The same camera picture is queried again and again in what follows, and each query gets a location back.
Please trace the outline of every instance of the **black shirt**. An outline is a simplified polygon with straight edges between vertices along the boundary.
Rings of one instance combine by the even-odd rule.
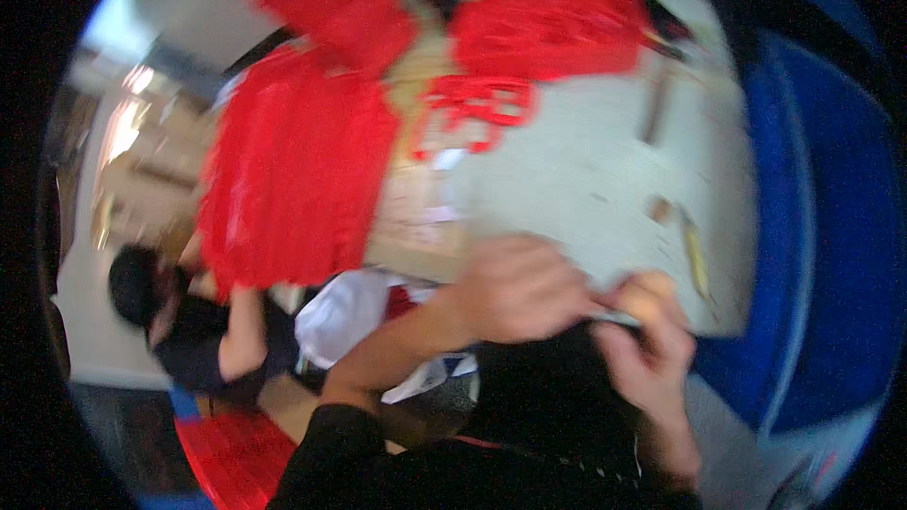
[[[221,337],[227,332],[230,307],[184,295],[173,327],[153,348],[173,381],[189,392],[226,398],[233,403],[255,403],[265,381],[293,368],[299,345],[293,335],[293,318],[266,295],[262,296],[266,323],[267,356],[257,370],[224,382],[218,361]]]
[[[613,469],[451,439],[392,456],[378,421],[322,406],[268,508],[700,508]]]

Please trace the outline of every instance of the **black hair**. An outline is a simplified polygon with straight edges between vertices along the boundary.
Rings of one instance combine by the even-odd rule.
[[[159,258],[152,248],[127,244],[113,259],[107,276],[113,308],[125,321],[144,329],[163,306],[154,290]]]

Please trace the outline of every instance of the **person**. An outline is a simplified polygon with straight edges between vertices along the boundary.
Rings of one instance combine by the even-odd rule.
[[[641,326],[591,317],[603,310]],[[470,345],[481,384],[465,427],[388,454],[382,393]],[[684,403],[694,347],[663,272],[597,293],[550,242],[484,241],[458,283],[330,369],[268,508],[700,507]]]
[[[240,285],[229,306],[216,303],[200,246],[197,232],[176,264],[152,248],[124,246],[108,275],[111,301],[144,330],[148,349],[176,384],[249,406],[265,381],[299,359],[293,318],[263,292]]]

